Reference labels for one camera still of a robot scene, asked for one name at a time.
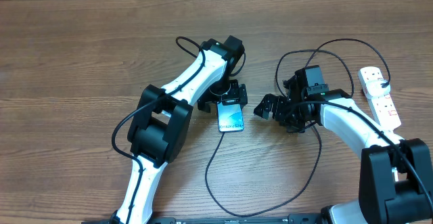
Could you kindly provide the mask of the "blue Galaxy smartphone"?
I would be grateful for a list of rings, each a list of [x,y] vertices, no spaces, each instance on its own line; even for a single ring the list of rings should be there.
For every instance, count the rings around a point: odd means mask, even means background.
[[[244,130],[244,118],[239,104],[224,106],[217,104],[218,126],[222,133],[238,132]]]

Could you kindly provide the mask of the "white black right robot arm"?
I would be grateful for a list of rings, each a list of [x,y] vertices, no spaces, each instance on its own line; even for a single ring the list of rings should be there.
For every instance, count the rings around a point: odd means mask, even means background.
[[[368,117],[342,89],[329,89],[319,66],[297,70],[287,95],[266,94],[254,114],[289,133],[320,125],[361,161],[358,198],[326,206],[316,223],[412,223],[432,218],[432,161],[421,139],[403,139]]]

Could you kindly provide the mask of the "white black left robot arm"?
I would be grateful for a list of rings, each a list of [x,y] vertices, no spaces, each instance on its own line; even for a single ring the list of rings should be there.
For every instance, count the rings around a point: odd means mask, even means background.
[[[166,166],[179,155],[185,143],[192,111],[210,112],[215,104],[222,133],[244,130],[243,107],[248,103],[246,86],[234,76],[238,62],[246,59],[241,40],[230,36],[198,45],[194,62],[175,80],[161,88],[148,85],[137,109],[116,126],[131,125],[127,139],[132,161],[131,177],[121,207],[109,223],[148,223],[160,178]]]

